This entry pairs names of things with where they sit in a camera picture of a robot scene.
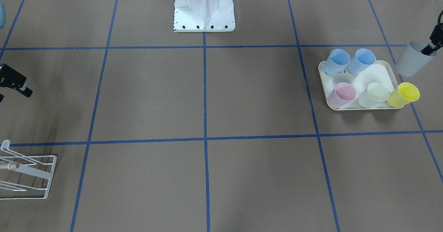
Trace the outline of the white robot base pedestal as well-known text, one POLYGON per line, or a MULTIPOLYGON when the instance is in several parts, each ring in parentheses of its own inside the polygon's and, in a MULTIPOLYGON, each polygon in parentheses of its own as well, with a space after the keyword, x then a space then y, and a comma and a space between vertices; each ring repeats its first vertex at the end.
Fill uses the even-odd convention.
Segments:
POLYGON ((234 0, 174 0, 174 32, 232 32, 235 27, 234 0))

